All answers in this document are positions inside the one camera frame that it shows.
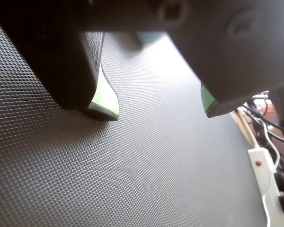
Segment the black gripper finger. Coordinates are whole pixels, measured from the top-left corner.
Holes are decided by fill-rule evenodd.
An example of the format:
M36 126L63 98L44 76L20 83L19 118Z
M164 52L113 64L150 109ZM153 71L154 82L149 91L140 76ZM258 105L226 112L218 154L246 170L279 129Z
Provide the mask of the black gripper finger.
M101 64L103 32L81 28L90 0L0 0L0 25L57 104L117 121L119 100Z
M284 0L162 0L160 22L213 97L208 117L284 87Z

